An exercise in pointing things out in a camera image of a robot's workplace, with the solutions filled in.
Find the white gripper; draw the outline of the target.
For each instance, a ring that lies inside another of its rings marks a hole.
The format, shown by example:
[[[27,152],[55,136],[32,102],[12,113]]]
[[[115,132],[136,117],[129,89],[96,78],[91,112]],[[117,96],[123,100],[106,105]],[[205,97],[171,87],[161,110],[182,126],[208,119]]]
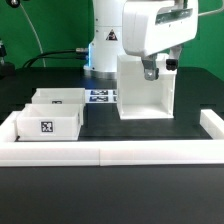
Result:
[[[157,80],[157,56],[170,48],[166,69],[175,71],[183,44],[196,36],[197,0],[127,0],[122,14],[122,44],[128,55],[142,58],[144,77]]]

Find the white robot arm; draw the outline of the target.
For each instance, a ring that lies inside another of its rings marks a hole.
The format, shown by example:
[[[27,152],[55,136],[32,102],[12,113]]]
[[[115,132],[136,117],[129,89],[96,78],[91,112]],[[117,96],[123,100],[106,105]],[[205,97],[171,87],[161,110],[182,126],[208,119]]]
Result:
[[[117,56],[153,57],[163,50],[175,59],[196,36],[198,0],[92,0],[94,37],[85,74],[115,79]]]

